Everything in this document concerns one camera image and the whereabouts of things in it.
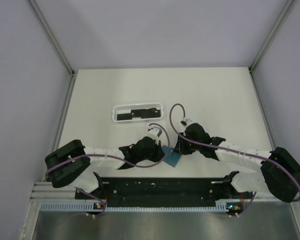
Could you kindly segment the blue leather card holder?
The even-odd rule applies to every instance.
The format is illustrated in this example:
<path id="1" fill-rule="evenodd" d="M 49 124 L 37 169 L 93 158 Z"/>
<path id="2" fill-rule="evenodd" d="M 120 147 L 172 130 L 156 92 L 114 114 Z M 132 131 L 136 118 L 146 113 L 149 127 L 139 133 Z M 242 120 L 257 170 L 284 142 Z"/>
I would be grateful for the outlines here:
<path id="1" fill-rule="evenodd" d="M 163 160 L 164 163 L 168 164 L 169 166 L 175 168 L 178 164 L 178 162 L 181 159 L 181 155 L 176 153 L 174 151 L 175 149 L 173 147 L 168 148 L 167 145 L 162 146 L 162 151 L 164 153 L 168 152 L 168 155 Z"/>

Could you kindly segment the black card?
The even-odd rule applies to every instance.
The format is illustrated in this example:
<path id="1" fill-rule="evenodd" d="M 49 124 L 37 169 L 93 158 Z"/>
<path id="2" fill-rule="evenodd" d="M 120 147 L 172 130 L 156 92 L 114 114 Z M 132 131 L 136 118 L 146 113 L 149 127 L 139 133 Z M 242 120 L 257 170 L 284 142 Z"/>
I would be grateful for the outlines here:
<path id="1" fill-rule="evenodd" d="M 132 118 L 133 118 L 133 115 L 131 112 L 117 114 L 117 116 L 116 116 L 117 121 L 128 121 L 128 120 L 131 120 Z"/>
<path id="2" fill-rule="evenodd" d="M 131 110 L 132 118 L 153 119 L 161 116 L 161 111 L 155 107 Z"/>

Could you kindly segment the white plastic basket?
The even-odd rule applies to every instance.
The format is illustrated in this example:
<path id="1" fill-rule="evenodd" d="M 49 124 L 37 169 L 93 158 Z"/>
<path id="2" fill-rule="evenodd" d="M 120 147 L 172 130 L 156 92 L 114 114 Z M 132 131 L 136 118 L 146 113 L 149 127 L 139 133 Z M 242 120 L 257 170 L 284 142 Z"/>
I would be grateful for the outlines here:
<path id="1" fill-rule="evenodd" d="M 163 116 L 164 106 L 160 102 L 121 104 L 112 108 L 112 120 L 118 124 L 149 122 Z"/>

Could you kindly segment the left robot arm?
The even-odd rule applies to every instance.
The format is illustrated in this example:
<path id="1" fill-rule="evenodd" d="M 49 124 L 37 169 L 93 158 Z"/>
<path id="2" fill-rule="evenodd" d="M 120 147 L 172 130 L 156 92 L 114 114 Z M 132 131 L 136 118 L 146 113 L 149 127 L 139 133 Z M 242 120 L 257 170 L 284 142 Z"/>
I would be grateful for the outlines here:
<path id="1" fill-rule="evenodd" d="M 79 188 L 96 199 L 104 191 L 99 169 L 142 168 L 140 162 L 150 161 L 156 165 L 164 156 L 161 142 L 148 136 L 115 149 L 92 148 L 75 139 L 45 157 L 45 175 L 54 188 Z"/>

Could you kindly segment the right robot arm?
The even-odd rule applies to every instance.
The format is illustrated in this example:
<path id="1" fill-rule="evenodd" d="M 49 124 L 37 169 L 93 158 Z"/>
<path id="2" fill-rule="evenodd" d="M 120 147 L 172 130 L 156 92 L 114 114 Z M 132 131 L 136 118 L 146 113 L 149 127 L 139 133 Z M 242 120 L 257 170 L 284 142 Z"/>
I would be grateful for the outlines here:
<path id="1" fill-rule="evenodd" d="M 282 147 L 259 150 L 241 147 L 222 137 L 211 137 L 198 123 L 182 120 L 184 132 L 178 133 L 175 152 L 200 153 L 207 159 L 231 163 L 242 169 L 223 185 L 223 192 L 235 198 L 243 192 L 270 193 L 285 203 L 300 200 L 300 164 Z"/>

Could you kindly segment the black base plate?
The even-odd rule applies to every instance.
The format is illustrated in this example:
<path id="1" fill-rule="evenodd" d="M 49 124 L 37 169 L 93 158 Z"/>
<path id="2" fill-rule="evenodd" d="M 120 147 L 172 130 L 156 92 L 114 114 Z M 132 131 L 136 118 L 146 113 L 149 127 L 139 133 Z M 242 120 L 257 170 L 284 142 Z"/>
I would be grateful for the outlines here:
<path id="1" fill-rule="evenodd" d="M 76 192 L 75 199 L 106 200 L 108 207 L 214 207 L 216 201 L 248 200 L 252 192 L 239 193 L 225 178 L 102 177 L 90 196 Z"/>

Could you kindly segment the right aluminium frame post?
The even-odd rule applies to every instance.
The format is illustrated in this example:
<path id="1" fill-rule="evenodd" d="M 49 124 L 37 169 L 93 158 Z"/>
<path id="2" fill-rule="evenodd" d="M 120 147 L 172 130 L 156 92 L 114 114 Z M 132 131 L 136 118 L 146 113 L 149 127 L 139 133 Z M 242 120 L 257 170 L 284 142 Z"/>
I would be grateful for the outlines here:
<path id="1" fill-rule="evenodd" d="M 257 69 L 258 65 L 260 64 L 266 52 L 268 51 L 269 47 L 271 46 L 272 42 L 274 41 L 276 35 L 278 34 L 279 30 L 283 26 L 284 22 L 286 21 L 287 17 L 292 11 L 296 2 L 297 2 L 296 0 L 285 1 L 285 4 L 282 10 L 280 11 L 278 17 L 276 18 L 276 21 L 272 25 L 269 33 L 267 34 L 265 40 L 263 41 L 259 51 L 257 52 L 254 60 L 252 61 L 249 67 L 250 74 L 253 74 L 253 72 Z"/>

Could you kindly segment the aluminium frame post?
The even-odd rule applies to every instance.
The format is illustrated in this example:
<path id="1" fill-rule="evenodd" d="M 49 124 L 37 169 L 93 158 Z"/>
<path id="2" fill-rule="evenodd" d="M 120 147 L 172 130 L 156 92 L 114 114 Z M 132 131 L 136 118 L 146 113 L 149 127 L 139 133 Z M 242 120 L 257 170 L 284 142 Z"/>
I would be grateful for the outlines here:
<path id="1" fill-rule="evenodd" d="M 34 16 L 38 20 L 44 34 L 46 35 L 48 41 L 52 45 L 56 55 L 58 56 L 59 60 L 65 67 L 66 71 L 69 73 L 70 76 L 75 75 L 75 70 L 72 68 L 66 54 L 64 53 L 59 41 L 57 40 L 53 30 L 51 29 L 48 21 L 46 20 L 43 12 L 41 11 L 38 3 L 36 0 L 26 0 L 30 9 L 32 10 Z"/>
<path id="2" fill-rule="evenodd" d="M 258 65 L 260 64 L 266 52 L 268 51 L 269 47 L 271 46 L 272 42 L 274 41 L 276 35 L 278 34 L 279 30 L 283 26 L 284 22 L 286 21 L 287 17 L 292 11 L 296 2 L 297 2 L 296 0 L 285 1 L 285 4 L 282 10 L 280 11 L 278 17 L 276 18 L 276 21 L 272 25 L 269 33 L 267 34 L 265 40 L 263 41 L 259 51 L 257 52 L 254 60 L 252 61 L 249 67 L 250 74 L 253 74 L 253 72 L 257 69 Z"/>

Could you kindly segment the aluminium front rail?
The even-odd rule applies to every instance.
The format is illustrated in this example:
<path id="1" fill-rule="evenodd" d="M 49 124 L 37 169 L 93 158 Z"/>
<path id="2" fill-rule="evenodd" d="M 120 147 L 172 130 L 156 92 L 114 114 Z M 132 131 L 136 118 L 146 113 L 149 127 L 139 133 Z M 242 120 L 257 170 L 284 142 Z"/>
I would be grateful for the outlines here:
<path id="1" fill-rule="evenodd" d="M 61 188 L 54 188 L 51 182 L 35 182 L 32 193 L 30 195 L 31 201 L 69 201 L 73 200 L 76 195 L 74 187 L 65 186 Z"/>

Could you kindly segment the left aluminium frame post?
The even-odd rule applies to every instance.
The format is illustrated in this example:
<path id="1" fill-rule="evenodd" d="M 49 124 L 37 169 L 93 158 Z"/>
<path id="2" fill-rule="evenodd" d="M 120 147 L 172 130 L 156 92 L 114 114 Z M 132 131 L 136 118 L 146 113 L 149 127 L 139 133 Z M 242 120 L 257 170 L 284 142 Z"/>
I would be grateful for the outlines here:
<path id="1" fill-rule="evenodd" d="M 51 29 L 48 21 L 46 20 L 43 12 L 41 11 L 38 3 L 36 0 L 26 0 L 30 9 L 32 10 L 34 16 L 38 20 L 44 34 L 46 35 L 48 41 L 52 45 L 56 55 L 58 56 L 59 60 L 65 67 L 66 71 L 69 73 L 70 76 L 75 75 L 75 70 L 72 68 L 66 54 L 64 53 L 59 41 L 57 40 L 53 30 Z"/>

